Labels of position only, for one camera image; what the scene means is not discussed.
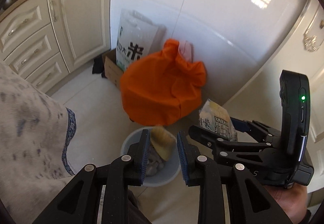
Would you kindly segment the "person's right hand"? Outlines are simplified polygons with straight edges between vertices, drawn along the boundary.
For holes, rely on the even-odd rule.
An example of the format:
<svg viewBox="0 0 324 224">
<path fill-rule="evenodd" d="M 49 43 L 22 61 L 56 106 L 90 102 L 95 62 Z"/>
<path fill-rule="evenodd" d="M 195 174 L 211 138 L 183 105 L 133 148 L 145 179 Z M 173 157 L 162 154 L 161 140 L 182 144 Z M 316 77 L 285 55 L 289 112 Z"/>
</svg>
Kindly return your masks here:
<svg viewBox="0 0 324 224">
<path fill-rule="evenodd" d="M 271 186 L 264 186 L 264 188 L 272 195 L 292 223 L 303 223 L 309 219 L 310 211 L 306 206 L 308 200 L 306 186 L 294 184 L 290 189 Z"/>
</svg>

